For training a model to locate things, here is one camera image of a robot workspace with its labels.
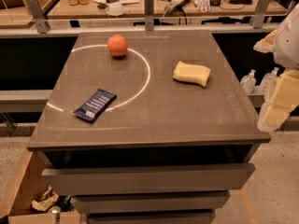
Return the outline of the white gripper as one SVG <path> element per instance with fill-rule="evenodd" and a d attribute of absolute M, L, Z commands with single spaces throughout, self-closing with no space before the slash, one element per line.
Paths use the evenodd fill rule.
<path fill-rule="evenodd" d="M 299 106 L 299 4 L 279 27 L 258 41 L 253 49 L 274 53 L 277 64 L 286 69 L 269 81 L 257 127 L 262 132 L 278 129 L 291 112 Z"/>

